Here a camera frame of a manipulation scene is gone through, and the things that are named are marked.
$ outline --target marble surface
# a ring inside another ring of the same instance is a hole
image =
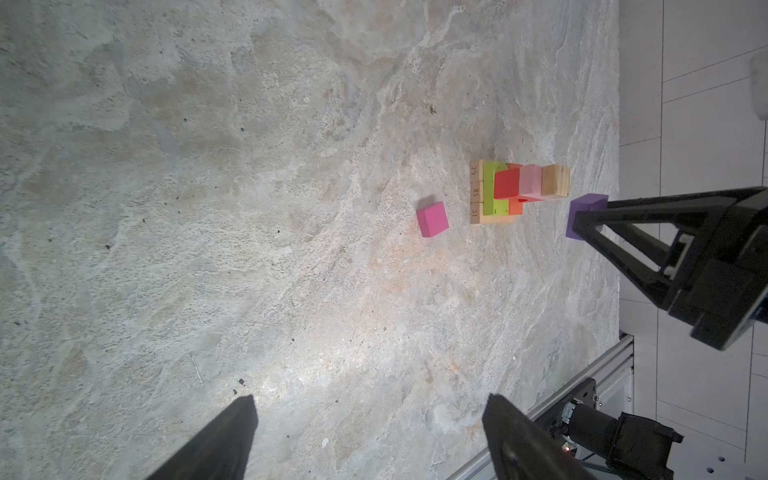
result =
[[[617,341],[567,201],[467,205],[480,157],[617,193],[617,10],[0,3],[4,478],[143,478],[248,394],[248,478],[455,471],[490,392],[529,409]]]

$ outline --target purple block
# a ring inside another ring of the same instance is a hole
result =
[[[608,195],[586,194],[571,200],[571,211],[568,212],[568,226],[565,236],[576,240],[583,240],[574,232],[574,220],[576,212],[606,210],[608,208]]]

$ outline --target natural wood block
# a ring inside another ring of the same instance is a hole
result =
[[[469,223],[475,225],[486,225],[488,223],[514,223],[518,217],[516,215],[484,215],[482,204],[469,205]]]
[[[480,223],[482,204],[469,204],[469,223]]]
[[[482,160],[469,162],[469,183],[482,181]]]
[[[541,195],[565,198],[571,193],[571,169],[566,165],[547,165],[541,169]]]
[[[469,203],[481,204],[482,203],[482,180],[479,182],[472,182],[469,184]]]

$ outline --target lime green block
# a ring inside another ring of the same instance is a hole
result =
[[[509,170],[504,162],[485,161],[482,164],[482,213],[483,215],[509,215],[509,200],[496,200],[493,197],[493,183],[496,172]]]

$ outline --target light pink block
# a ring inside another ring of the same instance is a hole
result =
[[[541,195],[541,167],[538,165],[520,167],[520,195],[536,200],[547,200]]]
[[[448,216],[445,215],[445,205],[442,202],[432,204],[416,212],[422,237],[434,237],[448,229]]]

